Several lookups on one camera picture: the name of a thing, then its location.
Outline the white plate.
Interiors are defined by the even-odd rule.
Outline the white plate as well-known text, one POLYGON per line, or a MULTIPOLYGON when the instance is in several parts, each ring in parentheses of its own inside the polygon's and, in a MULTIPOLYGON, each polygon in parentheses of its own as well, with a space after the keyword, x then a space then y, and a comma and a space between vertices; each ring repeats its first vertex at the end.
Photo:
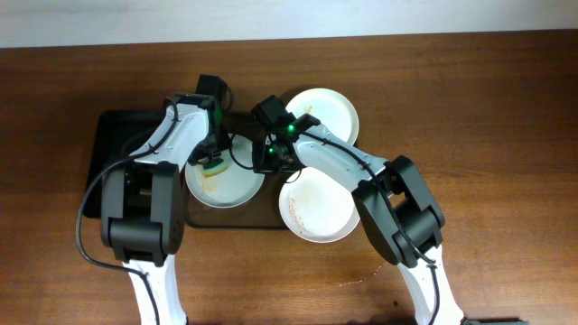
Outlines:
POLYGON ((286 226, 313 243, 341 240, 360 222, 350 192, 311 167, 289 177, 280 191, 278 206, 286 226))
POLYGON ((224 169, 207 176, 199 164, 185 165, 184 175, 192 196, 201 203, 218 209, 233 208, 253 198, 264 183, 265 176, 240 167, 228 149, 221 152, 224 169))
POLYGON ((328 88, 305 90, 285 106, 295 117, 309 114, 318 118, 342 141, 354 145, 359 135, 359 117, 352 103, 341 93, 328 88))

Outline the green yellow sponge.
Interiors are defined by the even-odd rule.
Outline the green yellow sponge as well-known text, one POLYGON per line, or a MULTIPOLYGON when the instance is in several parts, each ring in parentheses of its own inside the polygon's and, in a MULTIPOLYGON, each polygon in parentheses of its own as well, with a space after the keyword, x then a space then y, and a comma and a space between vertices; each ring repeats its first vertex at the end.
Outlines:
POLYGON ((202 172, 205 178, 216 176, 228 168, 228 163, 222 158, 215 158, 202 166, 202 172))

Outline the white plate bottom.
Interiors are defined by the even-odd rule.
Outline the white plate bottom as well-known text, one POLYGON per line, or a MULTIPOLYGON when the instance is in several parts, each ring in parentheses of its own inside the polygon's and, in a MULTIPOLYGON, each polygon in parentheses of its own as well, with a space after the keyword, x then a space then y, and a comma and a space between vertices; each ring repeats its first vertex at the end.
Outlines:
POLYGON ((350 192, 311 167, 289 177, 280 191, 278 206, 286 226, 313 243, 341 240, 360 222, 350 192))

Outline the white plate top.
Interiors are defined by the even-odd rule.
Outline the white plate top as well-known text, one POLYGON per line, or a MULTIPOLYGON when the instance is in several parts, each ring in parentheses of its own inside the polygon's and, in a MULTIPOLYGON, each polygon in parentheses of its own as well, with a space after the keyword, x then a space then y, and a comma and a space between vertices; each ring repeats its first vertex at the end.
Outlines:
POLYGON ((354 145, 359 135, 359 117, 352 103, 341 93, 328 88, 305 90, 285 106, 295 117, 309 114, 318 118, 342 141, 354 145))

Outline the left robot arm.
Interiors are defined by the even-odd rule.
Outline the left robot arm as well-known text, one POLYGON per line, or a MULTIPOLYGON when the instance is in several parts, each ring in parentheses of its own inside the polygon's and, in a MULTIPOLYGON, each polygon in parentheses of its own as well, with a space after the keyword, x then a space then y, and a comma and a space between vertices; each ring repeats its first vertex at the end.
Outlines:
POLYGON ((194 92, 165 99, 161 124, 103 176, 101 239, 131 278, 143 324, 188 321, 175 270, 187 215, 182 173, 188 163, 209 175, 224 171, 231 99, 223 79, 200 75, 194 92))

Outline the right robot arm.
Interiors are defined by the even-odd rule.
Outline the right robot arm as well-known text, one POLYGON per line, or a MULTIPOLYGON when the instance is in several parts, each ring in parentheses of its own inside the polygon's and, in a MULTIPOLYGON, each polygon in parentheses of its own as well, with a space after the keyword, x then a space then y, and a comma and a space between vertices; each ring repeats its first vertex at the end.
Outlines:
POLYGON ((463 324, 443 267, 445 218, 415 164, 392 161, 347 144, 309 114, 295 116, 270 96, 252 116, 263 137, 254 146, 258 173, 313 167, 348 190, 370 244, 403 276, 418 324, 463 324))

